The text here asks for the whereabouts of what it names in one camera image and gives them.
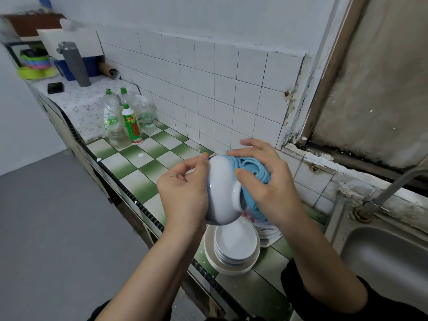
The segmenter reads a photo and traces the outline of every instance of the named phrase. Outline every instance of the smartphone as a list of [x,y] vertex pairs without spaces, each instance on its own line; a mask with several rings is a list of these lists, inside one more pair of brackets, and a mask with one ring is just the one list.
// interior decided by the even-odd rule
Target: smartphone
[[64,84],[62,82],[49,83],[47,85],[47,94],[64,92]]

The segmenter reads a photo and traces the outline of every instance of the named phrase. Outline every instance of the stainless steel sink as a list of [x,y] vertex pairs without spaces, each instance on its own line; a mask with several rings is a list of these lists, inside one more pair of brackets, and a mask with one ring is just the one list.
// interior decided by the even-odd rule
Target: stainless steel sink
[[341,196],[326,237],[342,260],[379,294],[428,314],[428,237],[376,213],[369,224],[353,218]]

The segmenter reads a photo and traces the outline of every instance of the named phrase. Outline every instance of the person's left hand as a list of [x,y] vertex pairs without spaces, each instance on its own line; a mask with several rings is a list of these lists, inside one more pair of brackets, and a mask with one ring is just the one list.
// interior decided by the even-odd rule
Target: person's left hand
[[[186,174],[193,168],[194,172]],[[208,153],[204,153],[180,162],[158,179],[156,185],[167,217],[165,229],[192,234],[205,230],[208,172]]]

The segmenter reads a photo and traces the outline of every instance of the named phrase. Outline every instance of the blue cloth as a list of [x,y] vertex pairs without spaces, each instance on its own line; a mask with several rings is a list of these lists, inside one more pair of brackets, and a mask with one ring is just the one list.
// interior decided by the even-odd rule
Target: blue cloth
[[[263,164],[261,164],[259,160],[254,159],[253,157],[236,157],[229,155],[225,155],[225,157],[228,158],[233,170],[238,168],[248,170],[252,172],[264,184],[270,181],[269,171],[265,168]],[[267,221],[266,217],[259,210],[254,199],[251,197],[248,190],[245,189],[244,186],[242,187],[242,192],[243,197],[247,202],[247,206],[254,212],[254,216],[260,221]]]

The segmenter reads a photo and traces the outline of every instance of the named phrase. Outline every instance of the gray floor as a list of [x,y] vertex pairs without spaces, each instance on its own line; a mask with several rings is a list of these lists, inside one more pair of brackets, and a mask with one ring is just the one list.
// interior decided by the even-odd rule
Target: gray floor
[[148,250],[68,151],[0,176],[0,243],[2,320],[86,320]]

